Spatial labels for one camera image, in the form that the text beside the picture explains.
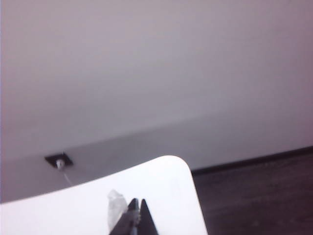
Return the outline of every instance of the wall socket plate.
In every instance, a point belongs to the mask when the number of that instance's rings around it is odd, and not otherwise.
[[[45,157],[45,160],[50,163],[51,166],[53,166],[54,168],[57,168],[57,160],[63,160],[65,163],[65,167],[70,166],[70,165],[74,165],[74,163],[72,162],[72,160],[68,157],[68,155],[63,152],[61,154],[56,154],[56,155],[51,155],[51,156],[47,156]]]

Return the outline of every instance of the white cable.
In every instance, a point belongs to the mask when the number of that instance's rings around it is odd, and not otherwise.
[[[66,174],[64,171],[63,171],[63,175],[64,175],[65,180],[68,182],[68,184],[71,185],[71,186],[73,186],[71,180],[69,180],[67,174]]]
[[[58,160],[56,161],[56,165],[57,165],[58,170],[63,172],[64,178],[65,178],[65,180],[67,181],[67,183],[68,183],[70,186],[73,186],[73,183],[71,182],[71,180],[69,180],[67,174],[66,174],[65,171],[64,171],[65,162],[64,162],[62,159],[58,159]]]

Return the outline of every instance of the white table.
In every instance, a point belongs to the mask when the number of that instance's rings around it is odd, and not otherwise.
[[[160,235],[206,235],[188,165],[163,156],[52,193],[1,204],[4,235],[107,235],[108,193],[147,200]]]

